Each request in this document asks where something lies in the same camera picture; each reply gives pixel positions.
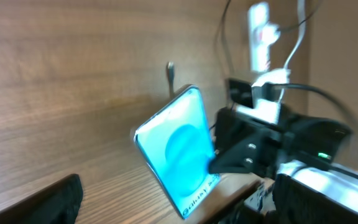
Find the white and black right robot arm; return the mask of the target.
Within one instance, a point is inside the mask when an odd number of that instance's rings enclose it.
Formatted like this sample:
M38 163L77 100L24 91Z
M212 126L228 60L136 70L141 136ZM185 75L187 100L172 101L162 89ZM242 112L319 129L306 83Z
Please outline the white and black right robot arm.
M351 135L347 125L283 107L272 124L229 108L218 111L218 155L212 174L255 174L273 180L257 198L223 211L233 223L358 223L358 172L335 163Z

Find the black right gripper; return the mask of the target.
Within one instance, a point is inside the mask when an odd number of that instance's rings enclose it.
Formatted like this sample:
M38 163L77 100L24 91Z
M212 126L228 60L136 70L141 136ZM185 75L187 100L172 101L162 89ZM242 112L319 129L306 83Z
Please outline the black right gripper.
M218 154L209 163L208 172L275 177L285 128L283 116L277 124L270 124L229 108L220 109L214 129Z

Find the blue screen Galaxy smartphone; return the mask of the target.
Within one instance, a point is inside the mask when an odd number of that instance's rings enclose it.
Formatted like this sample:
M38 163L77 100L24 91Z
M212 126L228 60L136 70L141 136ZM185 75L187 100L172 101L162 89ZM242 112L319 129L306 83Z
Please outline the blue screen Galaxy smartphone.
M187 85L134 132L134 144L177 214L186 220L219 184L203 97Z

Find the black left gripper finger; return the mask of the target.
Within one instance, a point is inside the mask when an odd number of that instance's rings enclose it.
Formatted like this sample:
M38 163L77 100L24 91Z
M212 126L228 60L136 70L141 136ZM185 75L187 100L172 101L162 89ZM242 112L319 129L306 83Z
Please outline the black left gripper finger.
M0 211L0 223L64 223L76 221L83 199L78 174L56 183Z

